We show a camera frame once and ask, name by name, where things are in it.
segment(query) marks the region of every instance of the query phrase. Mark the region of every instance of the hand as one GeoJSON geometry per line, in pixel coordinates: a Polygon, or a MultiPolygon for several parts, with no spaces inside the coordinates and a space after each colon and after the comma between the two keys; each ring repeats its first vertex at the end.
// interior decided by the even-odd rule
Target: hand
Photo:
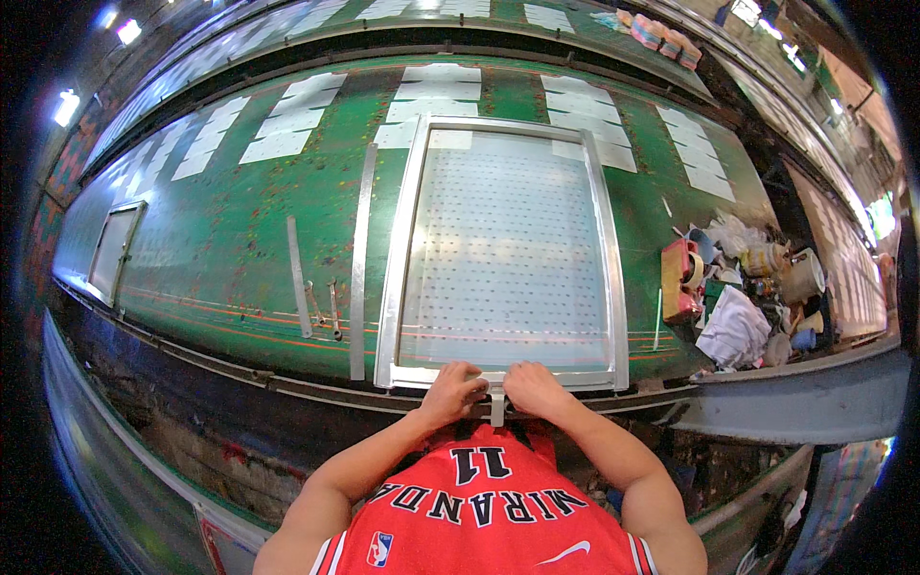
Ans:
{"type": "Polygon", "coordinates": [[[467,362],[450,362],[441,366],[441,372],[421,400],[419,415],[432,431],[449,425],[469,415],[473,404],[486,397],[489,382],[482,378],[470,379],[482,370],[467,362]]]}
{"type": "Polygon", "coordinates": [[[566,408],[578,403],[542,363],[512,363],[503,382],[514,408],[557,423],[566,408]]]}

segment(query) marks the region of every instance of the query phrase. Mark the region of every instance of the red basketball jersey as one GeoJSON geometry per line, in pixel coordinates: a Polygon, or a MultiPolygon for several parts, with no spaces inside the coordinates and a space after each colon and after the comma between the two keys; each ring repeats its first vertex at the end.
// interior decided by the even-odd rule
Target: red basketball jersey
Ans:
{"type": "Polygon", "coordinates": [[[328,573],[656,574],[645,541],[556,471],[550,440],[527,448],[483,424],[389,478],[319,550],[328,573]]]}

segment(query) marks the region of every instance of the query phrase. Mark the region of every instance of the nba logo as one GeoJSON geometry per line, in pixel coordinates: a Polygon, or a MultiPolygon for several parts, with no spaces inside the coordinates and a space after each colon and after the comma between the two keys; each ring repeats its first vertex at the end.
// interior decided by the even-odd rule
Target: nba logo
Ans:
{"type": "Polygon", "coordinates": [[[371,548],[367,550],[367,564],[374,567],[386,565],[386,558],[390,556],[390,546],[393,545],[393,536],[374,532],[371,538],[371,548]]]}

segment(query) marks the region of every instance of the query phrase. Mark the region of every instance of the tape roll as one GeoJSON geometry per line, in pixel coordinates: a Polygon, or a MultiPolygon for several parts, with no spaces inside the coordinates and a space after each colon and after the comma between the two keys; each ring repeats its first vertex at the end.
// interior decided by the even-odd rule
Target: tape roll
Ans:
{"type": "Polygon", "coordinates": [[[703,259],[699,257],[699,254],[693,251],[687,253],[690,254],[690,261],[693,263],[693,275],[684,283],[684,287],[693,291],[703,282],[703,259]]]}

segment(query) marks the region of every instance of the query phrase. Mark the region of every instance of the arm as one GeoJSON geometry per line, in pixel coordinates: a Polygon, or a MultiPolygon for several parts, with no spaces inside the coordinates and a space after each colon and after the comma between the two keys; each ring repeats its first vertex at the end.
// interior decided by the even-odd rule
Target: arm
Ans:
{"type": "Polygon", "coordinates": [[[254,575],[308,573],[323,543],[348,528],[355,502],[422,440],[467,415],[485,397],[486,380],[467,381],[480,373],[465,362],[443,366],[420,408],[333,455],[313,472],[284,515],[281,529],[259,550],[254,575]]]}
{"type": "Polygon", "coordinates": [[[661,575],[706,573],[703,542],[684,517],[677,487],[648,447],[584,407],[540,363],[512,365],[504,389],[517,409],[548,420],[575,440],[623,492],[623,528],[646,540],[661,575]]]}

